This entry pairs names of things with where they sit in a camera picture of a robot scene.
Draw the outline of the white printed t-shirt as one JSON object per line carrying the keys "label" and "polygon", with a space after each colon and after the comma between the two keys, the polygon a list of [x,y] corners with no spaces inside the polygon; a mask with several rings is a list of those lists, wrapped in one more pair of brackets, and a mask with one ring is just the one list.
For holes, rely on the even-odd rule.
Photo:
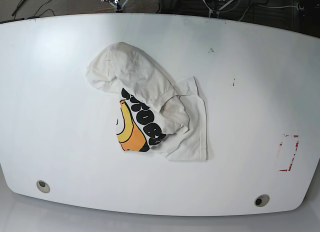
{"label": "white printed t-shirt", "polygon": [[90,62],[86,78],[118,95],[116,137],[123,151],[207,160],[206,106],[193,77],[173,84],[143,50],[117,42]]}

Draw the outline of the red tape rectangle marking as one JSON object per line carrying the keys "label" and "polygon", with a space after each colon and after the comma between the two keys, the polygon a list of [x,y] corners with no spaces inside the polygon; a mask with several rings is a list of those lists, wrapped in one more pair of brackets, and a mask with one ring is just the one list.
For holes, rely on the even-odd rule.
{"label": "red tape rectangle marking", "polygon": [[280,140],[277,152],[277,170],[280,172],[290,172],[293,166],[296,152],[299,145],[298,135],[284,134]]}

